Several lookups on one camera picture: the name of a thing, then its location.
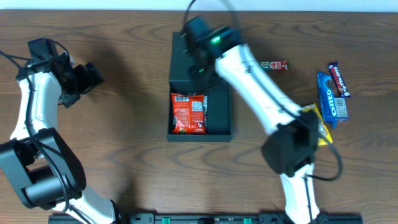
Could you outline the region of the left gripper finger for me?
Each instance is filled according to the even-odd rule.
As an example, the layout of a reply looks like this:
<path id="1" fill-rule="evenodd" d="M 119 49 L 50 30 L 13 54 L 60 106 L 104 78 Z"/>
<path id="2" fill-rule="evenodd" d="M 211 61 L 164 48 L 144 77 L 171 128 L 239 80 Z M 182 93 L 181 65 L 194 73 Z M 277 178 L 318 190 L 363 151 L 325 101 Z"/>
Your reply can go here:
<path id="1" fill-rule="evenodd" d="M 100 72 L 96 69 L 96 67 L 93 65 L 93 63 L 89 62 L 85 65 L 87 72 L 88 72 L 88 78 L 89 78 L 89 85 L 87 90 L 92 90 L 96 86 L 102 84 L 104 82 L 104 78 L 100 74 Z"/>
<path id="2" fill-rule="evenodd" d="M 88 93 L 93 84 L 93 78 L 89 72 L 88 64 L 76 66 L 73 69 L 73 74 L 77 82 L 77 91 L 79 93 Z"/>

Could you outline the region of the black rectangular box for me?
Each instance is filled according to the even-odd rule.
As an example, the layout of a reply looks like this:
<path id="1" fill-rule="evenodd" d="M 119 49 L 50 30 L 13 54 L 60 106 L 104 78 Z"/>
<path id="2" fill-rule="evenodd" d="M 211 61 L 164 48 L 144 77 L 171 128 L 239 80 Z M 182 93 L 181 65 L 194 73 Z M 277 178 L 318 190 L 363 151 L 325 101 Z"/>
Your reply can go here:
<path id="1" fill-rule="evenodd" d="M 169 93 L 205 95 L 207 124 L 205 134 L 174 134 L 174 114 L 169 103 L 166 138 L 169 142 L 230 142 L 233 138 L 231 89 L 225 81 L 213 85 L 200 79 L 191 56 L 184 53 L 185 40 L 179 32 L 172 34 L 172 54 L 169 71 Z"/>

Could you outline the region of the green red KitKat bar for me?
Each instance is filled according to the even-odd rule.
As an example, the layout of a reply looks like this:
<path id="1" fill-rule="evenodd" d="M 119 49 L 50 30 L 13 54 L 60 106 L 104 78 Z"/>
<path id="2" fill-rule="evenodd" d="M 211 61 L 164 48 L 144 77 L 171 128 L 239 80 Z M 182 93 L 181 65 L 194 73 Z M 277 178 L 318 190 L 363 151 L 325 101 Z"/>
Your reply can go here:
<path id="1" fill-rule="evenodd" d="M 258 61 L 263 70 L 288 70 L 290 65 L 288 60 L 284 61 Z"/>

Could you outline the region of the Cadbury Dairy Milk bar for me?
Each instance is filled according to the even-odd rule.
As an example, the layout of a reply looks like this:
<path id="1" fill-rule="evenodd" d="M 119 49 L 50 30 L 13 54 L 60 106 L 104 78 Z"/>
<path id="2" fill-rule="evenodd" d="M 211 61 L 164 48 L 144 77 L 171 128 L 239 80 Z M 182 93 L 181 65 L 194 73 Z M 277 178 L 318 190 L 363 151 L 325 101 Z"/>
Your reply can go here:
<path id="1" fill-rule="evenodd" d="M 348 91 L 345 81 L 338 68 L 338 62 L 332 62 L 328 64 L 329 72 L 331 73 L 332 79 L 335 83 L 336 90 L 340 97 L 350 98 L 351 94 Z"/>

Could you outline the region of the yellow sunflower seed packet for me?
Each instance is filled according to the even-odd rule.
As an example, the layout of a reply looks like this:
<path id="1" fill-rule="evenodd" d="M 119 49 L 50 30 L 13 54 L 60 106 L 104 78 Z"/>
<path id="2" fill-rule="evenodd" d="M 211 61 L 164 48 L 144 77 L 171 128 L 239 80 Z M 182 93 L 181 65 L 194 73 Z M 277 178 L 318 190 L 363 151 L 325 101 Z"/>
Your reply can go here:
<path id="1" fill-rule="evenodd" d="M 333 140 L 332 140 L 331 134 L 330 134 L 330 132 L 329 132 L 327 126 L 326 126 L 325 123 L 323 122 L 323 118 L 322 118 L 322 116 L 321 116 L 321 113 L 320 113 L 320 111 L 319 111 L 317 105 L 316 105 L 315 103 L 313 103 L 313 104 L 304 106 L 304 107 L 302 108 L 302 111 L 304 111 L 304 112 L 308 112 L 308 111 L 313 111 L 313 112 L 315 112 L 315 114 L 316 114 L 317 117 L 318 117 L 318 130 L 319 130 L 319 132 L 322 134 L 322 136 L 323 136 L 324 138 L 326 138 L 330 143 L 332 143 Z"/>

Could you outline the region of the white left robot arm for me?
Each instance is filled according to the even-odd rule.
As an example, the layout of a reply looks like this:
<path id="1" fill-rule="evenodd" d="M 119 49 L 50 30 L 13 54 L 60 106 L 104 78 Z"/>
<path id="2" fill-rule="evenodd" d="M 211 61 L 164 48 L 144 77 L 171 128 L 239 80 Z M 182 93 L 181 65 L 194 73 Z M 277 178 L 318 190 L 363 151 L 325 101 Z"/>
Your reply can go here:
<path id="1" fill-rule="evenodd" d="M 67 53 L 38 55 L 19 67 L 21 107 L 1 145 L 1 169 L 27 208 L 64 212 L 82 223 L 120 223 L 115 203 L 86 184 L 81 162 L 57 131 L 60 103 L 71 106 L 103 82 L 92 63 L 73 66 Z"/>

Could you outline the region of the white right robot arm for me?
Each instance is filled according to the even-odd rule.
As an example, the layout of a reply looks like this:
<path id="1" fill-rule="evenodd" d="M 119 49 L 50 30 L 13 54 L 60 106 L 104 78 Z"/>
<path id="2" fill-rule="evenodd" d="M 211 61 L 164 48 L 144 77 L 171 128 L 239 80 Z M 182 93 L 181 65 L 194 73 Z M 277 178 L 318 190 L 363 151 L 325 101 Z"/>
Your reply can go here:
<path id="1" fill-rule="evenodd" d="M 196 63 L 213 68 L 262 124 L 269 137 L 262 156 L 281 179 L 287 216 L 294 223 L 312 223 L 320 213 L 312 182 L 319 138 L 317 114 L 303 111 L 274 83 L 235 30 L 185 25 L 183 37 Z"/>

